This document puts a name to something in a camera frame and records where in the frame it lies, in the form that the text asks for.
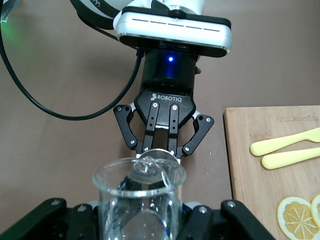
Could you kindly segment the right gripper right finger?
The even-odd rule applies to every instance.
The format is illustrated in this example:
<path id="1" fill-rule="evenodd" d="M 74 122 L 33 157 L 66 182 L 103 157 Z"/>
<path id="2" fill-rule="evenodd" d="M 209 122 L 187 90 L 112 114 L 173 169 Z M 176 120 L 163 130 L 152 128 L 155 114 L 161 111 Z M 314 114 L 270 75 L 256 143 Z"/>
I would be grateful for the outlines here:
<path id="1" fill-rule="evenodd" d="M 273 240 L 272 234 L 240 201 L 224 200 L 220 209 L 198 202 L 182 207 L 179 240 Z"/>

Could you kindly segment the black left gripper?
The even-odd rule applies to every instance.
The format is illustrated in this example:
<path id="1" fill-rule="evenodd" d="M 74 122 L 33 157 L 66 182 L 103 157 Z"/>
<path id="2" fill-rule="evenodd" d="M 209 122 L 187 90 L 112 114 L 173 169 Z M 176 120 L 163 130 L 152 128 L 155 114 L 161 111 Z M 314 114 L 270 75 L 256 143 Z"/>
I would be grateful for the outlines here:
<path id="1" fill-rule="evenodd" d="M 141 155 L 152 149 L 156 125 L 168 126 L 167 151 L 177 159 L 194 153 L 214 124 L 214 119 L 196 111 L 193 99 L 197 56 L 181 52 L 149 50 L 134 103 L 113 108 L 125 144 Z M 145 124 L 143 141 L 132 132 L 135 112 Z M 178 146 L 179 126 L 193 119 L 194 135 Z"/>

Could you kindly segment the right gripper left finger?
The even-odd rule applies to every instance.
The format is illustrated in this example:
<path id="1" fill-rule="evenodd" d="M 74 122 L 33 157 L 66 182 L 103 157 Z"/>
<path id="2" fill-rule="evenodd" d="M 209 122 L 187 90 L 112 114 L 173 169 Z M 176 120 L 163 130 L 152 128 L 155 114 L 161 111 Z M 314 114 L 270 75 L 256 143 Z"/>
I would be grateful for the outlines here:
<path id="1" fill-rule="evenodd" d="M 98 212 L 83 203 L 67 207 L 63 198 L 45 200 L 4 231 L 2 240 L 98 240 Z"/>

